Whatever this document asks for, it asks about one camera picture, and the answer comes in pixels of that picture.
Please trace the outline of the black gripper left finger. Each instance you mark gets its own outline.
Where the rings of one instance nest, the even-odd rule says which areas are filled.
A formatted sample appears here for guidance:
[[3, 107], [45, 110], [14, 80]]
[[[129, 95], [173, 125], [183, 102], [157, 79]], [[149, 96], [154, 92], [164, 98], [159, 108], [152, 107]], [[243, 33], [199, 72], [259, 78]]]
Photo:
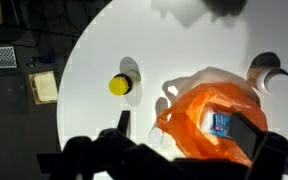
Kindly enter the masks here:
[[130, 117], [131, 112], [129, 110], [123, 110], [120, 115], [117, 129], [124, 135], [130, 135]]

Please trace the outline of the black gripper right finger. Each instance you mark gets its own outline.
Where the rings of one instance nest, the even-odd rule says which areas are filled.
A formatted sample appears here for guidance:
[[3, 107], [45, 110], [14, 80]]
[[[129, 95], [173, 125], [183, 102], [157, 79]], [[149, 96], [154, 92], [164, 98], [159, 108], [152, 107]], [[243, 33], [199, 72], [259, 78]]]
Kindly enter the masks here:
[[250, 160], [256, 157], [265, 140], [265, 133], [241, 113], [231, 115], [229, 135]]

